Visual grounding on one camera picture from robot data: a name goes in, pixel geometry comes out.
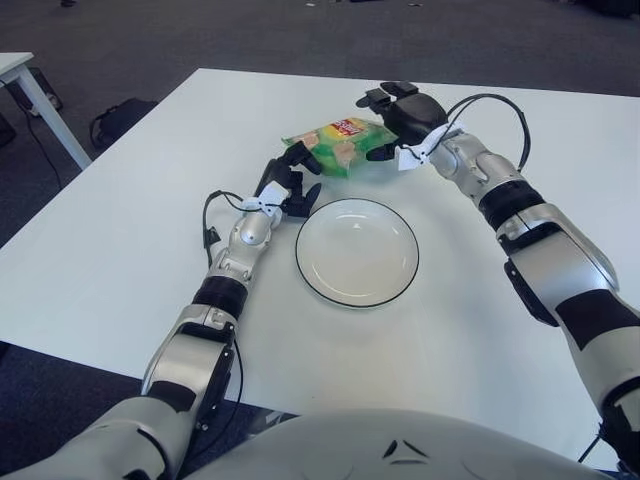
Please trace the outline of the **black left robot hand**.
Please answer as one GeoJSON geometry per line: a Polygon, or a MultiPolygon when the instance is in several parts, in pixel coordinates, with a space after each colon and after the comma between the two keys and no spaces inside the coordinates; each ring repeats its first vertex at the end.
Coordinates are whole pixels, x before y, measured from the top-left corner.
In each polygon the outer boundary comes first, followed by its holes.
{"type": "Polygon", "coordinates": [[[314,175],[322,173],[320,162],[302,141],[289,146],[280,157],[269,161],[256,188],[254,196],[265,213],[272,215],[279,208],[288,216],[309,217],[322,185],[316,183],[304,194],[304,174],[295,170],[296,166],[314,175]]]}

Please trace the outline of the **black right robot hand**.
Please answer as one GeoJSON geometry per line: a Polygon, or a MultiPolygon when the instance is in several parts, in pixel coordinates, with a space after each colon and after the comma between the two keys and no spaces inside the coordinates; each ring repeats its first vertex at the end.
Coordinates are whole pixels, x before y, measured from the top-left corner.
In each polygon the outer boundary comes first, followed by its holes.
{"type": "Polygon", "coordinates": [[[368,151],[366,159],[371,162],[392,160],[396,147],[420,144],[448,120],[445,110],[434,98],[406,81],[382,82],[378,88],[366,91],[356,106],[379,115],[384,127],[396,137],[368,151]]]}

